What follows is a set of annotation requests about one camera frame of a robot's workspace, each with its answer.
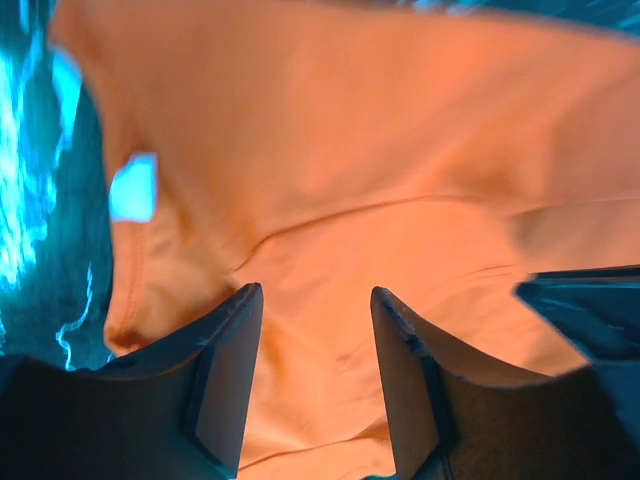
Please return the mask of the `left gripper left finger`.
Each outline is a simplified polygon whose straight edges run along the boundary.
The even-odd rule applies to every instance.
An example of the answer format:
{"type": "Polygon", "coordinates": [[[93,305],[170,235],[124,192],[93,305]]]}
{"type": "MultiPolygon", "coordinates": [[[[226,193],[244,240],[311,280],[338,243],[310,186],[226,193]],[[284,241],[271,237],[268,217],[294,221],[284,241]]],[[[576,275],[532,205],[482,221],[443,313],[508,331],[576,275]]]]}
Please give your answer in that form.
{"type": "Polygon", "coordinates": [[[97,370],[1,361],[5,479],[233,479],[260,341],[263,291],[97,370]]]}

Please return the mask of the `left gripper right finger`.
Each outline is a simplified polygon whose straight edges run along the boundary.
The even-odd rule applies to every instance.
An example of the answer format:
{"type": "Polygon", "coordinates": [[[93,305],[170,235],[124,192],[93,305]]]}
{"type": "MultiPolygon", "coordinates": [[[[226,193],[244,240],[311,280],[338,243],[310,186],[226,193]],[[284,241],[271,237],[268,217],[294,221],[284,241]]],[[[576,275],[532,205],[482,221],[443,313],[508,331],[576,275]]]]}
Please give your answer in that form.
{"type": "Polygon", "coordinates": [[[400,479],[635,479],[639,451],[596,373],[523,369],[371,295],[400,479]]]}

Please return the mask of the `orange t-shirt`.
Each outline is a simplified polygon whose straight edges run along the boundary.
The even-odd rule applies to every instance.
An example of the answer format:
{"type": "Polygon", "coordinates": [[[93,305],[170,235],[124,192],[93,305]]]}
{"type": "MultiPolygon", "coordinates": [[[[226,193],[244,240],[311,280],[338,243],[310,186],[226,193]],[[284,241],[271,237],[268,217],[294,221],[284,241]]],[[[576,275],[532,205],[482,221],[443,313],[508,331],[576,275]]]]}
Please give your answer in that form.
{"type": "Polygon", "coordinates": [[[106,175],[157,156],[114,221],[123,356],[265,292],[243,479],[392,469],[370,294],[510,364],[584,357],[512,294],[639,260],[639,44],[489,11],[309,1],[62,1],[51,41],[101,116],[106,175]]]}

